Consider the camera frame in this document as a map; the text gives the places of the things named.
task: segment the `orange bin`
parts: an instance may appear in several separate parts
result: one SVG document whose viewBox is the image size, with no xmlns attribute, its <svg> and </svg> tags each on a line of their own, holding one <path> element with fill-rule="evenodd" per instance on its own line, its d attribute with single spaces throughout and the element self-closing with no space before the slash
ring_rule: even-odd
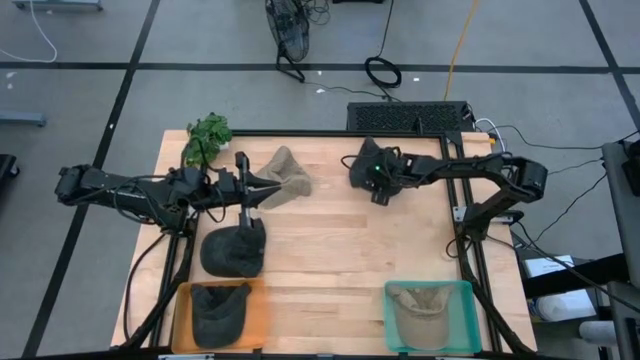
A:
<svg viewBox="0 0 640 360">
<path fill-rule="evenodd" d="M 244 283 L 251 287 L 251 293 L 247 297 L 247 313 L 240 338 L 235 343 L 222 348 L 206 349 L 198 347 L 193 339 L 191 286 L 193 284 L 206 287 L 240 286 Z M 266 342 L 269 319 L 267 289 L 262 278 L 184 283 L 178 287 L 176 294 L 171 351 L 174 354 L 197 354 L 211 352 L 212 350 L 259 349 Z"/>
</svg>

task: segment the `wooden tabletop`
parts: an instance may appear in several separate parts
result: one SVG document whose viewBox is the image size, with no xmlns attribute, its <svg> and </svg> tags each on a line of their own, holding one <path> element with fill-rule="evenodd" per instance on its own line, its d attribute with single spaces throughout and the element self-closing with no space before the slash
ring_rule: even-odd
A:
<svg viewBox="0 0 640 360">
<path fill-rule="evenodd" d="M 491 151 L 483 133 L 464 133 L 467 156 Z M 156 174 L 178 167 L 187 141 L 184 131 L 166 131 Z M 253 211 L 267 229 L 262 275 L 269 291 L 272 324 L 264 353 L 390 354 L 384 341 L 383 284 L 387 280 L 460 279 L 456 260 L 445 255 L 453 239 L 453 225 L 445 181 L 403 190 L 389 206 L 370 202 L 370 194 L 349 185 L 348 170 L 340 158 L 357 154 L 362 138 L 346 137 L 234 137 L 214 167 L 234 167 L 236 151 L 244 151 L 257 172 L 282 145 L 313 179 L 310 197 L 299 197 L 268 211 Z M 378 138 L 380 146 L 399 146 L 403 152 L 441 157 L 435 139 Z M 210 174 L 215 181 L 215 174 Z M 462 202 L 460 184 L 457 194 Z M 476 201 L 497 191 L 488 180 L 471 180 Z M 203 237 L 221 226 L 236 225 L 239 207 L 227 209 L 226 220 L 215 224 L 201 216 L 190 281 L 212 281 L 200 265 Z M 221 211 L 214 211 L 216 216 Z M 511 243 L 509 228 L 492 225 L 489 234 Z M 132 262 L 158 237 L 154 226 L 142 226 Z M 133 331 L 155 304 L 165 263 L 168 240 L 154 249 L 138 268 L 131 287 L 129 331 Z M 535 349 L 520 274 L 514 252 L 484 242 L 493 302 L 525 345 Z M 476 301 L 484 349 L 490 349 L 486 318 Z M 170 337 L 174 303 L 165 312 L 161 344 Z M 122 309 L 112 344 L 124 341 Z M 508 347 L 503 342 L 505 351 Z"/>
</svg>

